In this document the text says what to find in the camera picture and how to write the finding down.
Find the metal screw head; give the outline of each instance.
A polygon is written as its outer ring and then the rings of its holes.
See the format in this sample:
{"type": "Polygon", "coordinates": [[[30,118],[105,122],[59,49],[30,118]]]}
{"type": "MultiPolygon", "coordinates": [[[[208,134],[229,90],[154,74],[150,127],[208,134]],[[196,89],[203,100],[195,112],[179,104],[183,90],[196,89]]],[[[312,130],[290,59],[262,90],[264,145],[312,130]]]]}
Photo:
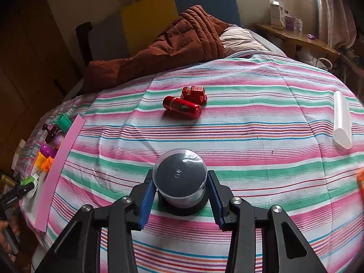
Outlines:
{"type": "Polygon", "coordinates": [[[121,201],[124,203],[130,203],[132,202],[132,198],[130,196],[124,196],[123,198],[121,198],[121,201]]]}
{"type": "Polygon", "coordinates": [[[280,213],[282,211],[282,208],[279,205],[273,205],[272,210],[276,213],[280,213]]]}
{"type": "Polygon", "coordinates": [[[231,198],[231,202],[234,204],[240,204],[243,202],[243,199],[241,199],[240,197],[233,197],[231,198]]]}
{"type": "Polygon", "coordinates": [[[91,210],[91,208],[92,208],[92,206],[90,205],[90,204],[85,204],[85,205],[82,205],[81,206],[81,210],[82,211],[90,211],[91,210]]]}

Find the wooden cabinet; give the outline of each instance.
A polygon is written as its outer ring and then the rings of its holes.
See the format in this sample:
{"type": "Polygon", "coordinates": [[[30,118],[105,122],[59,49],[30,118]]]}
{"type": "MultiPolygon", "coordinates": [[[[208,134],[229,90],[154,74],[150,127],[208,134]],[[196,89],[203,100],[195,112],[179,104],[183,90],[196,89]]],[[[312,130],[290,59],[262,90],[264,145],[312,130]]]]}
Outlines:
{"type": "Polygon", "coordinates": [[[81,78],[47,0],[15,0],[0,14],[0,169],[11,173],[20,139],[81,78]]]}

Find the wall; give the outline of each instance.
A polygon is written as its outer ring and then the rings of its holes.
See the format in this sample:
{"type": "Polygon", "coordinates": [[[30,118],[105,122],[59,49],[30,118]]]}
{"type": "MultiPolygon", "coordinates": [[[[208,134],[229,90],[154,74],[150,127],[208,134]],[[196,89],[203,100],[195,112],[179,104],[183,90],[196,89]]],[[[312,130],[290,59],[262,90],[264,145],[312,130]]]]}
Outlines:
{"type": "MultiPolygon", "coordinates": [[[[313,0],[279,0],[290,15],[303,21],[303,31],[316,32],[316,5],[313,0]]],[[[254,23],[270,23],[269,0],[237,0],[244,27],[251,28],[254,23]]]]}
{"type": "Polygon", "coordinates": [[[48,0],[48,4],[70,54],[83,68],[75,28],[86,21],[92,24],[101,21],[119,9],[119,0],[48,0]]]}
{"type": "MultiPolygon", "coordinates": [[[[280,0],[287,10],[303,21],[303,30],[314,33],[316,28],[316,7],[312,0],[280,0]]],[[[237,0],[241,19],[245,27],[254,23],[270,23],[269,0],[237,0]]],[[[95,24],[120,8],[123,0],[48,0],[58,28],[71,55],[83,68],[75,28],[91,21],[95,24]]]]}

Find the pillow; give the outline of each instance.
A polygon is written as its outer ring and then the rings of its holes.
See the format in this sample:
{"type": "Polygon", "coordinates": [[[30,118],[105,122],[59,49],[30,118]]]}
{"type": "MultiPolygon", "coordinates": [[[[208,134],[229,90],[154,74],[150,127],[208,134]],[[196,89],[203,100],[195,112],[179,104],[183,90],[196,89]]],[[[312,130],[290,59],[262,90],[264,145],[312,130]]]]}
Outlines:
{"type": "Polygon", "coordinates": [[[123,32],[130,57],[147,48],[178,19],[174,0],[141,0],[121,8],[123,32]]]}
{"type": "Polygon", "coordinates": [[[226,56],[246,50],[268,51],[267,48],[252,37],[249,30],[236,25],[228,27],[220,35],[220,40],[224,46],[226,56]]]}

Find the white plastic cylinder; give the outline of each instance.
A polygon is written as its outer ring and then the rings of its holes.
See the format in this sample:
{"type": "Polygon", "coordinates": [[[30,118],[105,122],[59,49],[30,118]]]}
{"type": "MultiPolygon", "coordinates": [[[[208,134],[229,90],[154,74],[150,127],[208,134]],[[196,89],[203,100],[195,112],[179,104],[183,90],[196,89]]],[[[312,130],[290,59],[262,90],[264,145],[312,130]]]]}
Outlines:
{"type": "Polygon", "coordinates": [[[345,149],[353,146],[351,115],[346,98],[340,91],[334,93],[334,131],[332,137],[345,149]]]}

